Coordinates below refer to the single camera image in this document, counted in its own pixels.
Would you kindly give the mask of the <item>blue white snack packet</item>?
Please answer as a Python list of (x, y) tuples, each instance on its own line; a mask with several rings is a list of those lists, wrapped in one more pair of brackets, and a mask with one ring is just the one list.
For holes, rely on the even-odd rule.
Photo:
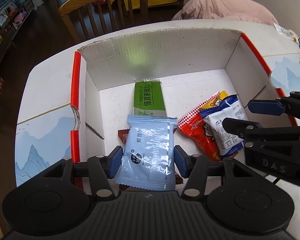
[(212, 129), (221, 158), (230, 157), (244, 147), (244, 137), (236, 133), (228, 132), (223, 124), (223, 122), (228, 119), (247, 120), (244, 109), (236, 94), (222, 99), (216, 107), (200, 110), (199, 114), (204, 122)]

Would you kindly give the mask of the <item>light blue snack packet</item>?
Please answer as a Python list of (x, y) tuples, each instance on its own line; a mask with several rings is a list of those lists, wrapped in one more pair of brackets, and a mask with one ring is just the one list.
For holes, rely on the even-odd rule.
[(178, 119), (129, 115), (130, 130), (116, 183), (150, 191), (175, 190), (174, 137)]

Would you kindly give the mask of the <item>green silver snack bar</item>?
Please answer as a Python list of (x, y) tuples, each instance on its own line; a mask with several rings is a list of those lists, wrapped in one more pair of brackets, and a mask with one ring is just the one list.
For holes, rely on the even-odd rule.
[(135, 83), (133, 114), (142, 116), (167, 116), (161, 82), (159, 80), (145, 80)]

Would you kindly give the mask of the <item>red checkered snack packet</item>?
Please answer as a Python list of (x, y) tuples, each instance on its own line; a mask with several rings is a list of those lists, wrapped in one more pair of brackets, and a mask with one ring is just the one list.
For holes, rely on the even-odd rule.
[(194, 107), (178, 121), (179, 129), (189, 136), (211, 161), (220, 161), (219, 148), (212, 128), (202, 119), (199, 111), (219, 106), (228, 96), (226, 91), (216, 92), (211, 97)]

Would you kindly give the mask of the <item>small wrapper on table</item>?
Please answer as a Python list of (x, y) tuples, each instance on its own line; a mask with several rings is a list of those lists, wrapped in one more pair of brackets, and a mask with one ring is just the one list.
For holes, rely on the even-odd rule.
[(286, 37), (296, 43), (299, 42), (299, 37), (292, 30), (286, 29), (276, 23), (274, 23), (274, 27), (281, 36)]

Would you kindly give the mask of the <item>red white cardboard box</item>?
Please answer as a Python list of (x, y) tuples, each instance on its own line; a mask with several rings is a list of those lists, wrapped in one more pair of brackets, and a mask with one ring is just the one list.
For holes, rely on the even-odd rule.
[(274, 27), (217, 20), (142, 25), (80, 44), (71, 84), (75, 161), (120, 144), (117, 132), (127, 127), (141, 80), (161, 82), (172, 118), (222, 90), (246, 107), (300, 91), (300, 48)]

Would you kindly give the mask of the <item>pink padded jacket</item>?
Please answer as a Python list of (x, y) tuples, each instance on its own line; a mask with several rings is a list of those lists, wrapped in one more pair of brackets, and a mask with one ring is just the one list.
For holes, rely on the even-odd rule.
[(275, 16), (252, 0), (189, 0), (172, 20), (234, 20), (274, 26)]

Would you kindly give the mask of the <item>wooden dining chair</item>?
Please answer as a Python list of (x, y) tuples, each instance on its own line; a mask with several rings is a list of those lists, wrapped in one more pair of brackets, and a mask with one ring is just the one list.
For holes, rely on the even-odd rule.
[(70, 15), (75, 14), (86, 40), (148, 23), (148, 0), (67, 0), (59, 16), (75, 43), (81, 41)]

